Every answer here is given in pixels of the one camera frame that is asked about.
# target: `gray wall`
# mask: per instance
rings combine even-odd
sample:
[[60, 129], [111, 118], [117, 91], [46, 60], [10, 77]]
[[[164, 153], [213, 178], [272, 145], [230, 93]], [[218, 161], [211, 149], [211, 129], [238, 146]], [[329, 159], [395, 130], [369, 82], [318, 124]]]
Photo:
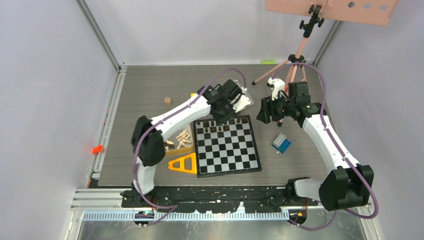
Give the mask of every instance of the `gray wall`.
[[63, 239], [115, 70], [73, 0], [0, 3], [0, 239]]
[[[258, 64], [295, 54], [309, 17], [265, 11], [266, 0], [87, 0], [127, 65]], [[334, 21], [316, 27], [313, 61]]]
[[344, 144], [371, 165], [387, 239], [422, 239], [424, 2], [399, 1], [387, 27], [344, 23], [319, 69]]

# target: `wooden block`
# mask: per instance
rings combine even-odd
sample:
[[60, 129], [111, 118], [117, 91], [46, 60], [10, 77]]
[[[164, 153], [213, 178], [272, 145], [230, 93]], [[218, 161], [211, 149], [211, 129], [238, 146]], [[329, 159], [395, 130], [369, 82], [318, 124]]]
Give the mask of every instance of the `wooden block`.
[[171, 106], [171, 104], [172, 104], [172, 100], [171, 100], [171, 98], [170, 98], [170, 97], [165, 97], [165, 100], [163, 101], [163, 103], [164, 103], [166, 106]]

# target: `yellow plastic bracket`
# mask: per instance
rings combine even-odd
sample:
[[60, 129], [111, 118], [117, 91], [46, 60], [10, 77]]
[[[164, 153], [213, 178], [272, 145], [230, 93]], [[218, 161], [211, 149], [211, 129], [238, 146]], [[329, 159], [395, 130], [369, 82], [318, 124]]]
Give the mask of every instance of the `yellow plastic bracket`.
[[[186, 159], [191, 159], [191, 169], [188, 170], [186, 169]], [[179, 167], [174, 167], [175, 163], [179, 163]], [[177, 159], [171, 160], [168, 162], [168, 168], [170, 170], [174, 170], [174, 171], [178, 171], [178, 172], [183, 172], [183, 173], [188, 173], [188, 174], [197, 174], [198, 173], [198, 167], [196, 164], [196, 153], [190, 153], [188, 155], [179, 157]]]

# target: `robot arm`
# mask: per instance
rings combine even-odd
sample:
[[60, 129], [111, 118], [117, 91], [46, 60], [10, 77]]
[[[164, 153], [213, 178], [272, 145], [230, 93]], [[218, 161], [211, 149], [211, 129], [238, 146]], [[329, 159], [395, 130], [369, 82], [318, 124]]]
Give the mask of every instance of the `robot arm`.
[[167, 120], [155, 127], [141, 143], [137, 156], [139, 167], [136, 174], [142, 190], [138, 189], [138, 185], [134, 182], [137, 191], [147, 194], [154, 188], [153, 179], [156, 165], [165, 157], [164, 141], [172, 134], [183, 126], [209, 114], [213, 116], [219, 125], [252, 104], [253, 101], [248, 95], [246, 88], [238, 85], [237, 82], [227, 80], [224, 85], [217, 85], [216, 87], [209, 86], [200, 97], [194, 94], [189, 100], [165, 114], [152, 117], [151, 119], [148, 119], [146, 116], [140, 117], [131, 138], [134, 153], [136, 152], [136, 147], [141, 136], [153, 125], [165, 118]]
[[[263, 98], [256, 119], [267, 124], [271, 120], [277, 122], [284, 117], [292, 117], [310, 136], [324, 160], [328, 172], [327, 178], [324, 181], [316, 181], [308, 177], [290, 179], [286, 185], [289, 196], [320, 201], [328, 211], [364, 206], [368, 204], [370, 193], [345, 159], [348, 158], [356, 166], [370, 186], [374, 172], [369, 165], [360, 165], [358, 160], [349, 153], [326, 115], [323, 116], [326, 123], [325, 126], [323, 125], [320, 109], [319, 102], [311, 103], [306, 82], [289, 83], [288, 98], [274, 99], [273, 96]], [[328, 131], [344, 156], [341, 155]]]

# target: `wood grain surface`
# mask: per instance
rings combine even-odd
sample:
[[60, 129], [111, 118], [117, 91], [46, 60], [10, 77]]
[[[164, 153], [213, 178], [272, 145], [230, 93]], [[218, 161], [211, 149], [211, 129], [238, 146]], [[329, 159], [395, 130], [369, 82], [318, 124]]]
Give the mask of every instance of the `wood grain surface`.
[[[250, 115], [252, 119], [262, 171], [197, 178], [196, 174], [169, 170], [168, 162], [185, 155], [182, 154], [165, 157], [157, 165], [155, 184], [157, 186], [285, 185], [291, 178], [311, 177], [324, 180], [327, 170], [317, 147], [296, 121], [286, 118], [282, 127], [277, 127], [276, 123], [264, 124], [256, 120], [261, 108], [261, 98], [270, 96], [271, 90], [266, 86], [266, 79], [255, 86], [251, 83], [274, 65], [129, 66], [98, 184], [129, 186], [133, 181], [134, 155], [130, 140], [139, 117], [146, 115], [152, 118], [171, 110], [189, 99], [191, 93], [197, 92], [221, 69], [229, 67], [237, 68], [244, 73], [248, 92], [255, 101], [253, 106], [241, 111], [240, 114]], [[287, 72], [283, 70], [278, 77], [284, 79]], [[323, 91], [317, 75], [313, 70], [306, 68], [306, 76], [312, 102], [321, 102]], [[228, 71], [213, 85], [223, 84], [228, 79], [242, 81], [237, 72]], [[298, 72], [296, 80], [300, 79], [302, 74]], [[166, 106], [164, 98], [172, 98], [172, 105]], [[286, 135], [292, 142], [284, 154], [271, 146], [280, 133]]]

